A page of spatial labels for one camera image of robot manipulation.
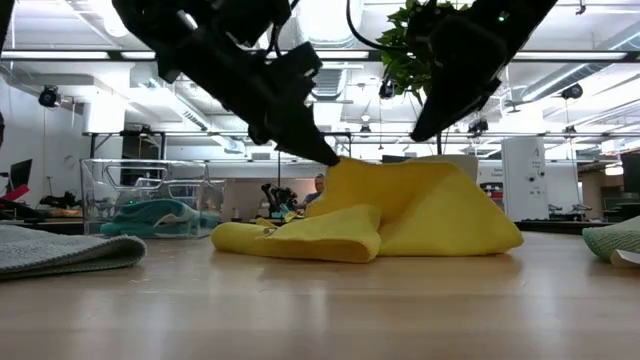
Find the plastic container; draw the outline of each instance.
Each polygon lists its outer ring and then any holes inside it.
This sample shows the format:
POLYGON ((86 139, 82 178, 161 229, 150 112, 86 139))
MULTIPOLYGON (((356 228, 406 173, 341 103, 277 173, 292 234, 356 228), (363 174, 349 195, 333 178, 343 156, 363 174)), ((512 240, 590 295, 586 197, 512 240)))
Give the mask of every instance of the plastic container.
POLYGON ((221 221, 225 181, 202 162, 86 159, 81 175, 87 235, 194 238, 221 221))

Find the gray knit cloth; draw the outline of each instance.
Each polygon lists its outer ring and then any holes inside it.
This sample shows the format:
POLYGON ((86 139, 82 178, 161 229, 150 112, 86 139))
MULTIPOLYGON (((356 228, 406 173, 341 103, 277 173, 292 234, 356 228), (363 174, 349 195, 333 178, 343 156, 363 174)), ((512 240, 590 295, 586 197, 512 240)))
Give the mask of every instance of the gray knit cloth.
POLYGON ((132 236, 101 239, 0 225, 0 280, 133 266, 146 252, 132 236))

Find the man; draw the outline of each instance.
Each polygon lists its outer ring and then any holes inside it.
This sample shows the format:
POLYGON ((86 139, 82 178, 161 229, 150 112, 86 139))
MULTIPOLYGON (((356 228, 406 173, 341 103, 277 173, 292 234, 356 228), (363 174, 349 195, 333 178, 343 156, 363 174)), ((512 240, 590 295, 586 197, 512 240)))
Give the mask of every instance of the man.
POLYGON ((302 202, 304 207, 307 207, 310 202, 322 195, 322 192, 324 191, 324 175, 318 174, 314 180, 314 184, 316 186, 316 192, 309 194, 304 198, 304 201, 302 202))

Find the table surface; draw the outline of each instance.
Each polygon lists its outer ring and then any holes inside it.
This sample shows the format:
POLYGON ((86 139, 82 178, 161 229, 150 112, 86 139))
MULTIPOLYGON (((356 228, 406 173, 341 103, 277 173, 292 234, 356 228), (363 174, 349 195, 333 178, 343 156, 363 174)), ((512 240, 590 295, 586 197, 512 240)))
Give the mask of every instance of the table surface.
POLYGON ((138 267, 0 284, 3 358, 638 359, 640 271, 579 237, 368 265, 149 243, 138 267))

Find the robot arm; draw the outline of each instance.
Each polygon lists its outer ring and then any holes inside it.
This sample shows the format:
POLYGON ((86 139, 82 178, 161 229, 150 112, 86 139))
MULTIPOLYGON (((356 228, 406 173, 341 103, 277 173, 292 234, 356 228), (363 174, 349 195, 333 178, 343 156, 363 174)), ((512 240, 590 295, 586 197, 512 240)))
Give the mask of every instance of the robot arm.
MULTIPOLYGON (((166 81, 187 75, 249 124, 249 136, 257 145, 273 140, 278 150, 329 166, 338 163, 315 126, 313 109, 304 104, 322 67, 311 44, 271 62, 266 59, 271 46, 258 53, 238 46, 254 45, 271 25, 277 37, 291 16, 288 0, 112 2, 127 29, 155 51, 158 72, 166 81)), ((437 0, 412 7, 408 47, 394 50, 411 52, 429 64, 432 90, 411 138, 425 141, 480 110, 500 86, 499 73, 556 2, 476 0, 464 12, 444 11, 437 0)), ((13 4, 0 1, 0 40, 6 37, 13 4)), ((382 48, 350 25, 358 39, 382 48)))
POLYGON ((158 72, 168 81, 184 73, 249 124, 262 145, 329 166, 338 157, 305 105, 322 66, 310 43, 267 62, 250 53, 270 25, 289 19, 288 0, 113 0, 124 25, 156 52, 158 72))

